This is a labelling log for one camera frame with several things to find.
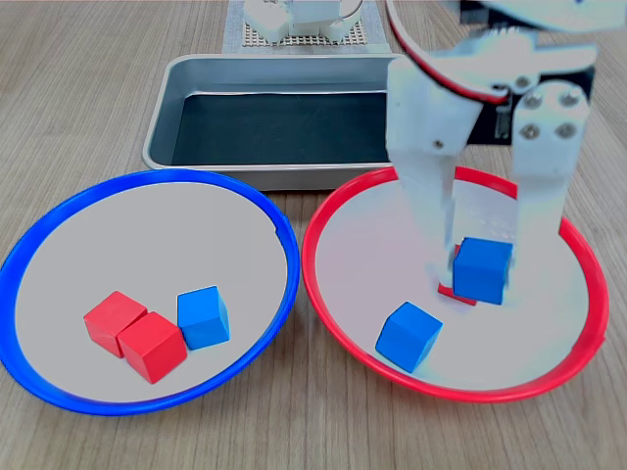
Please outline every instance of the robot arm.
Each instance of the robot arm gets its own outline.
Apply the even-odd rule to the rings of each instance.
[[[420,243],[432,254],[433,273],[445,286],[452,285],[455,168],[468,144],[512,147],[518,214],[511,291],[527,289],[521,279],[533,278],[542,251],[557,239],[590,112],[597,50],[539,47],[529,24],[564,29],[563,18],[577,17],[582,20],[570,25],[575,32],[624,24],[627,2],[582,3],[462,1],[460,10],[472,4],[473,20],[482,12],[488,28],[453,50],[428,55],[387,0],[392,29],[407,53],[389,68],[388,156],[424,235]],[[530,4],[560,17],[551,23],[546,11]]]

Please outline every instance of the white pegboard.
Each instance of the white pegboard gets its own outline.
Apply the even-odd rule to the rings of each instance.
[[[256,38],[255,42],[253,42],[252,34],[255,34],[255,32],[250,30],[250,45],[246,45],[247,28],[244,4],[244,0],[229,0],[228,2],[228,13],[222,40],[222,54],[353,55],[390,54],[392,52],[383,29],[376,2],[364,1],[360,23],[354,26],[351,34],[346,36],[342,42],[333,44],[330,41],[324,41],[322,37],[298,38],[296,40],[295,38],[286,38],[287,40],[274,44],[269,44],[262,41],[261,38]]]
[[[362,21],[355,24],[339,42],[328,40],[324,36],[287,36],[280,42],[268,42],[244,23],[242,34],[242,46],[244,47],[268,47],[268,46],[363,46],[368,43],[365,27]]]

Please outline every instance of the red wire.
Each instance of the red wire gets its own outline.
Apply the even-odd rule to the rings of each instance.
[[[389,14],[390,13],[389,5],[387,6],[387,10]],[[433,78],[433,80],[436,81],[441,86],[445,87],[446,89],[452,91],[453,93],[463,98],[468,98],[473,101],[479,101],[481,103],[487,103],[490,105],[501,105],[507,102],[507,100],[509,99],[507,95],[501,97],[501,96],[494,96],[494,95],[489,95],[486,93],[481,93],[478,91],[468,90],[463,85],[460,85],[458,83],[455,83],[454,81],[451,81],[448,77],[442,75],[437,70],[435,70],[432,66],[427,64],[424,61],[424,59],[420,57],[419,54],[417,54],[414,50],[411,49],[411,47],[408,45],[406,40],[399,33],[398,27],[394,24],[394,21],[392,20],[390,15],[388,15],[388,21],[390,23],[390,26],[392,27],[392,31],[394,32],[394,35],[396,36],[397,40],[401,44],[401,47],[406,52],[406,54],[410,56],[410,59],[412,59],[415,62],[415,64],[422,69],[422,71],[424,71],[427,75]]]

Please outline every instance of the screw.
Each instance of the screw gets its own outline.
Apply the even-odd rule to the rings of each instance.
[[[533,140],[540,135],[540,128],[536,124],[527,124],[520,129],[520,135],[525,139]]]
[[[560,103],[566,108],[575,106],[582,98],[581,88],[573,88],[560,98]]]
[[[529,83],[531,83],[531,81],[529,81],[529,78],[527,78],[526,76],[520,76],[516,79],[516,86],[518,88],[526,88],[527,86],[529,86]]]
[[[542,95],[539,93],[533,93],[525,98],[525,106],[530,110],[536,110],[540,108],[542,104]]]
[[[555,133],[562,139],[568,139],[572,137],[573,135],[575,135],[576,132],[577,132],[577,127],[569,123],[562,124],[560,127],[558,127],[555,130]]]

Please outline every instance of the wooden cube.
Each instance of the wooden cube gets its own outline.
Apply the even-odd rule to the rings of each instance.
[[[230,339],[228,311],[217,286],[179,295],[177,323],[190,350]]]
[[[154,311],[122,331],[119,339],[128,364],[151,384],[187,357],[180,329]]]
[[[460,248],[460,245],[455,245],[455,252],[453,253],[453,261],[455,261],[455,259],[458,257],[459,248]],[[474,301],[473,299],[466,299],[464,297],[456,296],[455,293],[453,292],[453,287],[447,287],[442,283],[438,285],[438,293],[442,294],[443,296],[450,297],[451,299],[454,299],[458,302],[468,304],[469,306],[477,305],[477,301]]]
[[[117,357],[123,357],[119,342],[120,333],[147,312],[144,305],[115,291],[89,311],[83,319],[87,333],[94,343]]]
[[[453,261],[453,293],[466,299],[500,305],[512,249],[511,243],[464,238]]]
[[[431,351],[442,326],[434,316],[405,302],[385,321],[375,349],[412,374]]]

